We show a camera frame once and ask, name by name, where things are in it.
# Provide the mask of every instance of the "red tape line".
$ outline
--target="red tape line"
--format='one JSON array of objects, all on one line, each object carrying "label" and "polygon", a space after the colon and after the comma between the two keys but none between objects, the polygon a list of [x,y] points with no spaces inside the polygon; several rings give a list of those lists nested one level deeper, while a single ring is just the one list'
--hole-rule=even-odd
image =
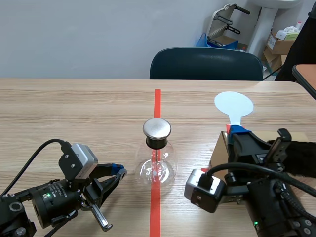
[{"label": "red tape line", "polygon": [[[161,90],[155,90],[155,108],[154,117],[160,118],[161,116]],[[153,150],[152,162],[154,170],[156,169],[154,158],[156,152]],[[157,159],[160,161],[160,151],[157,153]],[[150,200],[150,226],[149,226],[149,237],[160,237],[160,180],[152,180],[151,189],[151,200]]]}]

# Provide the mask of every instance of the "glass bottle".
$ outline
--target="glass bottle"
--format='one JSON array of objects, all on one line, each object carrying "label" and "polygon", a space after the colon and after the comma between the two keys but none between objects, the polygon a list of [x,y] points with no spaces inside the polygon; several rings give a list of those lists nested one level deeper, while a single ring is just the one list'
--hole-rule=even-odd
[{"label": "glass bottle", "polygon": [[162,118],[152,118],[143,125],[146,136],[135,157],[135,176],[145,187],[169,191],[177,173],[178,157],[168,142],[171,125]]}]

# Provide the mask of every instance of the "dark blue chair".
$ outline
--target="dark blue chair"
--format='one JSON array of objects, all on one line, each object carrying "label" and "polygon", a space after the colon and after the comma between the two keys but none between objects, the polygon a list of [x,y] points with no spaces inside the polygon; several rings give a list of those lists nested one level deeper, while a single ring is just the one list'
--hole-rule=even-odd
[{"label": "dark blue chair", "polygon": [[262,80],[255,55],[220,48],[168,48],[153,59],[150,79]]}]

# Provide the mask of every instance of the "silver cap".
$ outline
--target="silver cap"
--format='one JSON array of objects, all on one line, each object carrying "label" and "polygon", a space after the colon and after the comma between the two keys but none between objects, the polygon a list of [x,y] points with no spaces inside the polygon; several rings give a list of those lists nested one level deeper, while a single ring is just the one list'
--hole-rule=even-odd
[{"label": "silver cap", "polygon": [[150,139],[159,141],[170,135],[171,125],[162,118],[152,118],[144,123],[143,132]]}]

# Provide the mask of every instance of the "black cable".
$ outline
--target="black cable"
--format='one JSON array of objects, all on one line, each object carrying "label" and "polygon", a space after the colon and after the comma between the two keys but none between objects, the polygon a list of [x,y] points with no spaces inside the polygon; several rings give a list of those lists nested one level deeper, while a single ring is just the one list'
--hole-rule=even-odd
[{"label": "black cable", "polygon": [[274,73],[276,73],[278,70],[280,70],[283,66],[279,67],[278,69],[274,70],[273,72],[271,72],[269,75],[267,75],[265,78],[263,78],[262,80],[267,79],[269,76],[273,75]]},{"label": "black cable", "polygon": [[276,187],[278,187],[280,191],[283,190],[281,191],[282,197],[291,207],[294,208],[294,210],[296,210],[299,214],[301,214],[311,222],[316,223],[316,217],[309,214],[300,204],[298,204],[297,201],[288,192],[286,192],[286,190],[284,190],[280,182],[276,182]]},{"label": "black cable", "polygon": [[62,223],[55,226],[50,232],[48,232],[44,237],[51,237],[53,234],[55,234],[60,228],[62,228],[65,224],[69,222],[68,219],[64,220]]},{"label": "black cable", "polygon": [[22,174],[24,173],[24,171],[29,167],[29,165],[31,164],[31,162],[34,160],[34,158],[41,152],[41,150],[43,150],[47,145],[51,144],[51,143],[55,143],[58,142],[60,145],[63,145],[65,143],[65,141],[60,140],[60,139],[51,139],[48,140],[47,142],[44,142],[35,152],[34,154],[30,157],[30,159],[26,162],[26,164],[23,166],[23,168],[20,170],[20,172],[16,175],[16,177],[12,180],[12,182],[9,184],[9,186],[3,191],[3,193],[1,194],[0,197],[2,197],[3,195],[7,194],[10,189],[13,187],[13,185],[18,181],[18,179],[22,176]]},{"label": "black cable", "polygon": [[218,171],[226,170],[226,169],[241,169],[241,170],[247,170],[255,173],[263,173],[270,175],[271,177],[277,178],[279,180],[282,180],[288,184],[293,185],[294,187],[303,190],[304,192],[312,195],[316,198],[316,190],[312,187],[308,186],[307,184],[304,184],[297,179],[294,179],[287,174],[279,173],[274,170],[255,165],[255,164],[248,164],[248,163],[227,163],[227,164],[220,164],[214,168],[211,168],[206,174],[208,177],[211,178],[211,176]]}]

